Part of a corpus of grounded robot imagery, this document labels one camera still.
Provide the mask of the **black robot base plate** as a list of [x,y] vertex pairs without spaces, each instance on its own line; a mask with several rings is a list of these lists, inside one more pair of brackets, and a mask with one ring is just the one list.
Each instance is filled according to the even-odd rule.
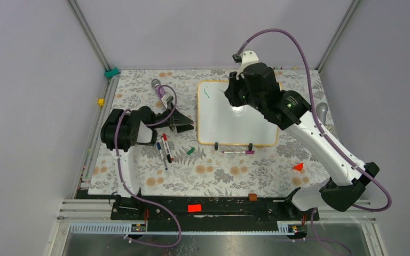
[[[201,204],[202,211],[188,213],[189,204]],[[312,213],[311,210],[302,212],[283,197],[258,197],[256,202],[250,202],[248,196],[143,196],[141,201],[115,196],[111,210],[111,220],[141,221],[153,226],[176,226],[178,231],[183,225],[240,227],[275,221],[300,225],[311,219],[318,221],[319,214]]]

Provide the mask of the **green marker cap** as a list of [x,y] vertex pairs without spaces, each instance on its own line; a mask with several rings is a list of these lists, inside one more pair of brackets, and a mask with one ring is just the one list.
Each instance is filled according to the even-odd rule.
[[189,151],[186,152],[187,155],[191,155],[195,151],[195,148],[192,147]]

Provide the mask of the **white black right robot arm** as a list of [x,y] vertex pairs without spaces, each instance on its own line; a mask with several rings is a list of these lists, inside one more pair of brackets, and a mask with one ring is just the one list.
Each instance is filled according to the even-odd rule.
[[376,163],[365,163],[344,149],[322,122],[314,119],[309,102],[294,90],[282,90],[274,70],[262,62],[247,66],[240,74],[231,72],[224,95],[231,106],[251,106],[287,132],[329,173],[329,179],[295,189],[288,196],[285,213],[290,219],[297,220],[306,210],[324,205],[345,212],[380,171]]

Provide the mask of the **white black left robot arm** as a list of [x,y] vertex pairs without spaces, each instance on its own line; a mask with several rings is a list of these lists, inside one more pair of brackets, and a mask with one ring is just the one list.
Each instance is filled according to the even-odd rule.
[[142,202],[132,199],[132,195],[141,196],[141,185],[137,178],[135,153],[137,146],[155,149],[161,157],[162,167],[174,161],[168,146],[167,135],[159,134],[157,129],[168,127],[182,133],[194,129],[194,122],[180,113],[173,105],[162,113],[155,113],[150,107],[142,106],[137,110],[113,109],[105,120],[100,139],[115,160],[118,175],[117,195],[129,199],[124,205],[124,213],[131,219],[138,219],[144,214]]

